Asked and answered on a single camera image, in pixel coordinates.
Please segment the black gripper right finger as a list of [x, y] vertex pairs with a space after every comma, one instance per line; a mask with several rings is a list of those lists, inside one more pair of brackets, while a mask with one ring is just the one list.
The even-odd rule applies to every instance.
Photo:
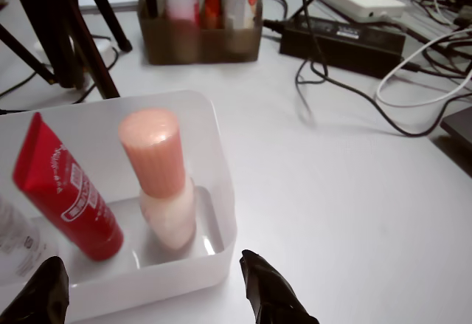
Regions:
[[240, 267], [256, 323], [313, 323], [289, 282], [262, 256], [242, 251]]

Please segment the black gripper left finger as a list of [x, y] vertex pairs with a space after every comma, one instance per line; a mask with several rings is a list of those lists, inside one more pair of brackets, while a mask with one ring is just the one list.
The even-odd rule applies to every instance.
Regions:
[[65, 323], [69, 276], [62, 259], [46, 259], [1, 313], [1, 323]]

